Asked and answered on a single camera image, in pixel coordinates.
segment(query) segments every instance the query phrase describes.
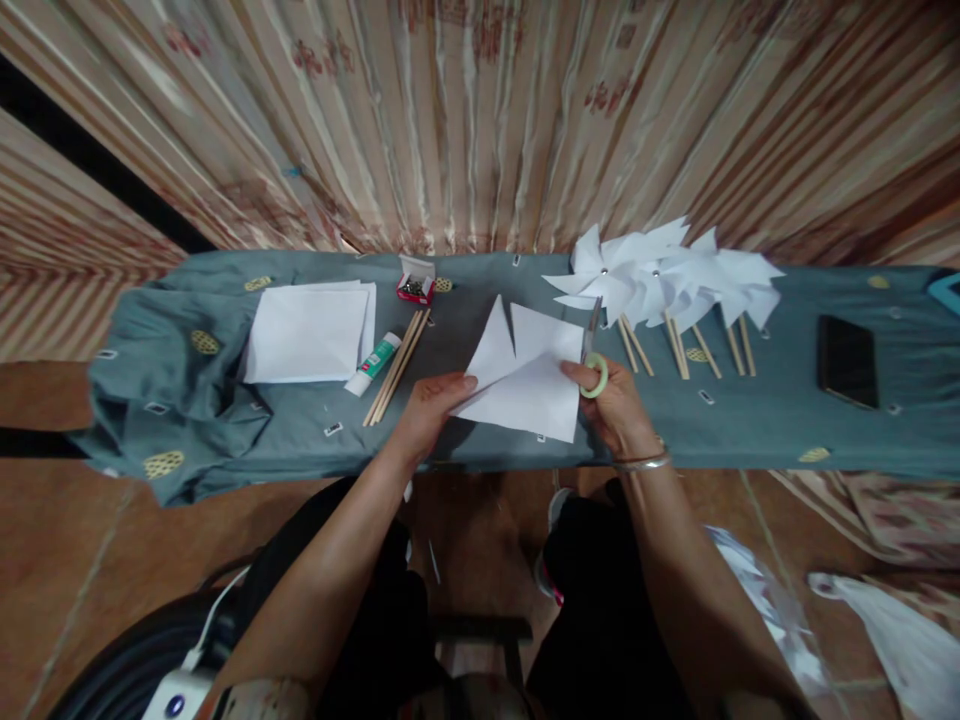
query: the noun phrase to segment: black phone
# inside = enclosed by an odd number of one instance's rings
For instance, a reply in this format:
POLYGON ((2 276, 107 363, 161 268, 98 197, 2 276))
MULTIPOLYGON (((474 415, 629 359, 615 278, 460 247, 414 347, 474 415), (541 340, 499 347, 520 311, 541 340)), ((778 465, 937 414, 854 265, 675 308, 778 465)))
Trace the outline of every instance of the black phone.
POLYGON ((870 410, 880 407, 873 333, 832 315, 820 316, 820 389, 870 410))

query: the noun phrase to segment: power cord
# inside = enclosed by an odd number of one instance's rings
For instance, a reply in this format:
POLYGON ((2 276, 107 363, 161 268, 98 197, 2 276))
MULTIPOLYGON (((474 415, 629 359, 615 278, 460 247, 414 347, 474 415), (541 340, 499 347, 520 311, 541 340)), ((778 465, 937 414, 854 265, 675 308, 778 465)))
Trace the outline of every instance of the power cord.
POLYGON ((217 615, 217 608, 220 607, 220 603, 227 596, 227 593, 233 589, 233 586, 236 585, 250 570, 250 566, 247 565, 243 570, 237 573, 237 576, 230 581, 230 583, 223 589, 223 592, 220 593, 220 596, 214 601, 213 607, 210 608, 210 612, 207 614, 207 620, 203 624, 203 631, 200 633, 200 639, 197 640, 197 644, 187 652, 187 656, 183 659, 183 664, 180 666, 181 670, 186 670, 187 672, 193 672, 196 670, 197 665, 200 664, 200 659, 203 657, 203 653, 206 650, 207 642, 207 633, 210 632, 210 626, 213 624, 213 619, 217 615))

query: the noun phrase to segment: tiled floor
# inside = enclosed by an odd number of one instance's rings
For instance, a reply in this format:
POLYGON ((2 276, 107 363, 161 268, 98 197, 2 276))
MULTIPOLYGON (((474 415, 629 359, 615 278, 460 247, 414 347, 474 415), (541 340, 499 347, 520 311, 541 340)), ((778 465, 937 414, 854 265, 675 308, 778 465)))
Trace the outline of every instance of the tiled floor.
MULTIPOLYGON (((0 425, 83 426, 84 372, 66 363, 0 366, 0 425)), ((547 503, 557 485, 589 494, 609 474, 419 478, 402 518, 412 528, 411 564, 426 580, 431 609, 521 615, 539 641, 557 612, 530 573, 546 538, 547 503)), ((898 717, 860 620, 804 582, 812 570, 857 573, 878 563, 766 473, 682 474, 700 519, 730 530, 802 603, 834 681, 815 703, 822 716, 898 717)), ((79 462, 0 459, 2 715, 45 718, 109 640, 263 543, 320 486, 319 480, 261 485, 161 510, 144 485, 102 477, 79 462)), ((524 648, 525 669, 536 649, 536 643, 524 648)), ((499 653, 482 647, 460 647, 446 657, 454 669, 502 669, 499 653)))

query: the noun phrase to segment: bracelet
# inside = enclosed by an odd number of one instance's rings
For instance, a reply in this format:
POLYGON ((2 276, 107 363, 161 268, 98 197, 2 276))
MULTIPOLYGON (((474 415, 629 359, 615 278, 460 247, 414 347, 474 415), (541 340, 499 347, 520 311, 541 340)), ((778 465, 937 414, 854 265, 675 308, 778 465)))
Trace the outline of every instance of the bracelet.
POLYGON ((631 458, 630 460, 623 460, 620 462, 614 462, 613 467, 621 472, 638 472, 640 470, 656 470, 658 467, 663 467, 664 465, 669 465, 673 462, 673 457, 671 457, 670 452, 667 450, 667 446, 663 446, 663 452, 659 455, 654 455, 653 457, 648 458, 631 458))

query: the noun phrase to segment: pin box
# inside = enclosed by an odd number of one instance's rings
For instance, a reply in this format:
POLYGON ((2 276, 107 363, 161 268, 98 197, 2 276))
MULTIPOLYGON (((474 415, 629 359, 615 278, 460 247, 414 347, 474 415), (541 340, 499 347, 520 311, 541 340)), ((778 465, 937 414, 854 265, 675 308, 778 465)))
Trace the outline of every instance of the pin box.
POLYGON ((430 305, 433 302, 433 284, 437 277, 436 266, 426 260, 401 255, 400 268, 403 275, 397 283, 397 297, 418 305, 430 305))

